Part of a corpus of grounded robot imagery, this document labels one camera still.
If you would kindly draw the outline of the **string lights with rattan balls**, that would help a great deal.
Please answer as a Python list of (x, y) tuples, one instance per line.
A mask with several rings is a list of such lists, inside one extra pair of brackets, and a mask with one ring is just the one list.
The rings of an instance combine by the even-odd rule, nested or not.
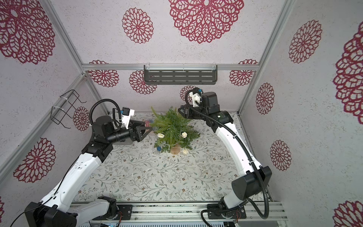
[(158, 133), (154, 147), (159, 152), (167, 152), (172, 155), (177, 155), (192, 149), (187, 132), (179, 134), (175, 132)]

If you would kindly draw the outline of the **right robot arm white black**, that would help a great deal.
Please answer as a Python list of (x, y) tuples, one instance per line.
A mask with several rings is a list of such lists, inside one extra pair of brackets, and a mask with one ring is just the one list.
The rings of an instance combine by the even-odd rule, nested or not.
[(194, 88), (186, 92), (184, 100), (186, 104), (178, 112), (186, 119), (203, 120), (223, 142), (236, 166), (238, 178), (232, 181), (231, 192), (221, 199), (221, 211), (230, 212), (250, 203), (263, 219), (267, 219), (270, 168), (252, 155), (231, 115), (220, 110), (216, 93), (204, 93), (200, 88)]

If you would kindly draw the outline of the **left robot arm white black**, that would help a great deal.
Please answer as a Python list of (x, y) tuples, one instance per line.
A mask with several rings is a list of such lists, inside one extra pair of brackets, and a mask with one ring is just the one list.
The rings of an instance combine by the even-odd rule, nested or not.
[(92, 121), (92, 137), (63, 179), (40, 202), (31, 202), (24, 214), (31, 227), (78, 227), (95, 218), (115, 219), (120, 212), (116, 199), (101, 196), (93, 202), (71, 209), (73, 199), (92, 173), (106, 160), (113, 144), (127, 138), (142, 141), (151, 131), (145, 122), (131, 120), (121, 124), (110, 116)]

